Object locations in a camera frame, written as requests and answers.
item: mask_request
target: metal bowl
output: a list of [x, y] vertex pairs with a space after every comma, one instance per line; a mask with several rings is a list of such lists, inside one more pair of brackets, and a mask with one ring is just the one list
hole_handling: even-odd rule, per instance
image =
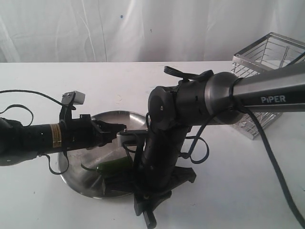
[[[109, 111], [92, 117], [107, 123], [127, 125], [129, 130], [147, 129], [145, 116], [129, 111]], [[63, 181], [74, 191], [91, 198], [113, 198], [128, 195], [125, 192], [114, 191], [106, 196], [102, 191], [102, 178], [97, 172], [83, 169], [81, 163], [89, 168], [95, 168], [99, 163], [115, 160], [126, 156], [126, 151], [118, 147], [116, 139], [103, 147], [92, 150], [74, 150], [68, 152], [69, 169], [61, 175]], [[64, 171], [67, 160], [62, 153], [58, 154], [59, 170]]]

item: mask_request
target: white tabletop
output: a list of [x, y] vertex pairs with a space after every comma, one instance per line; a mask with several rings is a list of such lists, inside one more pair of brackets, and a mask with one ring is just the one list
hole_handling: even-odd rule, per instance
[[[163, 73], [169, 65], [184, 72], [230, 71], [231, 62], [137, 62], [137, 63], [1, 63], [0, 90], [29, 89], [58, 100], [64, 92], [86, 94], [85, 104], [73, 113], [109, 110], [147, 112], [147, 99], [157, 85], [176, 85], [178, 79]], [[35, 114], [34, 124], [55, 123], [60, 106], [32, 94], [1, 94], [0, 111], [23, 104]], [[30, 115], [12, 109], [3, 115], [21, 120]], [[266, 131], [293, 198], [305, 214], [305, 114], [283, 114]], [[230, 126], [209, 126], [203, 137], [210, 157], [193, 167], [195, 183], [173, 190], [155, 216], [159, 229], [278, 229], [300, 228], [282, 194], [262, 141], [249, 140]], [[190, 142], [184, 144], [186, 150]], [[205, 148], [194, 151], [199, 158]], [[70, 189], [60, 176], [52, 175], [46, 158], [11, 167], [0, 167], [0, 228], [3, 229], [144, 229], [142, 216], [133, 209], [133, 197], [98, 200]]]

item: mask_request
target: robotic arm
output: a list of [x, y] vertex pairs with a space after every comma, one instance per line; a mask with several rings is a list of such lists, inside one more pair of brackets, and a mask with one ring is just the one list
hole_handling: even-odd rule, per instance
[[192, 126], [234, 124], [243, 116], [241, 106], [252, 112], [305, 111], [305, 62], [242, 80], [211, 70], [195, 75], [166, 67], [165, 72], [182, 79], [177, 86], [158, 86], [151, 92], [148, 131], [123, 131], [124, 125], [92, 121], [90, 115], [72, 119], [74, 100], [68, 100], [61, 122], [55, 125], [23, 127], [0, 118], [0, 165], [42, 153], [102, 146], [119, 132], [119, 145], [128, 141], [137, 146], [133, 168], [105, 178], [103, 191], [134, 193], [136, 215], [143, 213], [152, 229], [156, 226], [154, 209], [171, 196], [172, 189], [196, 178], [193, 169], [175, 166]]

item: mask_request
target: wire basket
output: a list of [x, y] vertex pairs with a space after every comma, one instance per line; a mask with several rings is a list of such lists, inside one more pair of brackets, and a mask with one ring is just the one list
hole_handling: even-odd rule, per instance
[[[238, 77], [251, 77], [305, 61], [305, 43], [271, 32], [233, 56], [231, 70]], [[282, 113], [255, 113], [262, 127], [267, 128]], [[259, 135], [249, 115], [245, 115], [233, 127], [250, 139]]]

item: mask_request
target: white backdrop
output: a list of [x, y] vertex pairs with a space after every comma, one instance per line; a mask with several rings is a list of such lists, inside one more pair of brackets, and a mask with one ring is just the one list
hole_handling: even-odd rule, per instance
[[304, 0], [0, 0], [0, 62], [231, 60], [304, 22]]

